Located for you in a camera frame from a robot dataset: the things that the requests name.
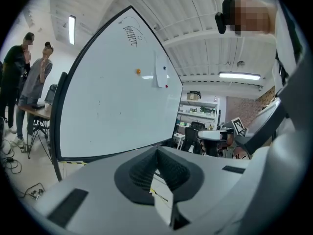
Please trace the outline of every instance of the box on shelf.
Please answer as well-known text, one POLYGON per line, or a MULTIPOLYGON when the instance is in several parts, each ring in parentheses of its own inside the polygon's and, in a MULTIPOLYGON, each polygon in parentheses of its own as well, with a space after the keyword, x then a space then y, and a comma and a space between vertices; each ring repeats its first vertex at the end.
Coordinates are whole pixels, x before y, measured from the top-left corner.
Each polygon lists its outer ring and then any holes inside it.
POLYGON ((200 99, 198 94, 195 93, 187 93, 187 100, 195 100, 198 101, 200 99))

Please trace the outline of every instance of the floor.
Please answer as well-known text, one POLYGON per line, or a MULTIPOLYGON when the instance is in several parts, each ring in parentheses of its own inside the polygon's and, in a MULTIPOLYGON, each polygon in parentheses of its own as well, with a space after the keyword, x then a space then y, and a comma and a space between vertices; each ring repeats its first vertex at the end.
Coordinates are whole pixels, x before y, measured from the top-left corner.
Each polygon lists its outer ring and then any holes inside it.
MULTIPOLYGON (((27 127, 27 116, 25 115, 23 122, 23 136, 26 137, 26 127, 27 127)), ((8 133, 5 136, 5 139, 8 141, 13 141, 16 134, 8 133)), ((40 133, 41 140, 43 145, 47 149, 47 144, 44 138, 43 133, 40 133)), ((3 151, 7 153, 10 150, 10 146, 8 142, 4 141, 3 151)), ((22 165, 22 170, 18 174, 12 174, 10 169, 6 169, 6 173, 11 181, 11 185, 13 189, 16 190, 18 196, 23 196, 23 192, 25 192, 29 187, 41 183, 45 190, 49 190, 51 186, 58 182, 54 167, 47 157, 38 137, 36 137, 34 141, 34 145, 32 147, 30 153, 30 159, 27 157, 27 153, 22 153, 18 147, 12 148, 14 151, 14 159, 18 160, 22 165)), ((63 178, 66 178, 71 173, 79 170, 83 165, 81 164, 65 164, 59 163, 60 171, 63 178)), ((13 169, 13 172, 18 172, 20 170, 20 166, 13 169)), ((41 189, 41 186, 36 186, 28 193, 33 190, 38 191, 41 189)), ((152 184, 151 184, 151 194, 155 198, 155 207, 157 212, 160 214, 161 218, 165 223, 170 224, 170 218, 172 213, 172 204, 173 204, 173 194, 167 187, 166 183, 163 179, 158 176, 154 176, 152 184)), ((27 195, 25 198, 21 198, 21 201, 29 204, 30 206, 34 206, 36 203, 36 199, 27 195)))

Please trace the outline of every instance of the ceiling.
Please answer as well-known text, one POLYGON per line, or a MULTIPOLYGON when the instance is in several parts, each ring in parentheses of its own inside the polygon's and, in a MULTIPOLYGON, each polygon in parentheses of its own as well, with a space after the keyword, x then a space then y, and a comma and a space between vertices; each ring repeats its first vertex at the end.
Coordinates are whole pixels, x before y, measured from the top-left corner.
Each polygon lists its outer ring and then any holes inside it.
MULTIPOLYGON (((275 0, 263 0, 275 3, 275 0)), ((76 16, 76 43, 81 49, 111 17, 132 5, 165 47, 184 90, 258 98, 273 86, 271 69, 276 53, 269 35, 221 35, 214 20, 223 0, 31 0, 18 18, 23 26, 54 35, 70 45, 68 17, 76 16), (237 66, 244 61, 244 66, 237 66), (221 71, 259 74, 261 79, 221 79, 221 71)))

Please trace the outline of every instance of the black pants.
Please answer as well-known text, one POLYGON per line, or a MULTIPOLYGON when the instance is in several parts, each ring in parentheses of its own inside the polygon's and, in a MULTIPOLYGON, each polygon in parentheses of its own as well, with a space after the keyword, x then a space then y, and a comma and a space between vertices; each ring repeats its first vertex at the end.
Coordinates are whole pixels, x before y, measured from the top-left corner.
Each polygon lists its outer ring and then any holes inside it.
POLYGON ((13 126, 14 118, 14 106, 16 102, 18 89, 17 88, 1 88, 0 91, 0 117, 5 117, 5 107, 8 105, 8 126, 13 126))

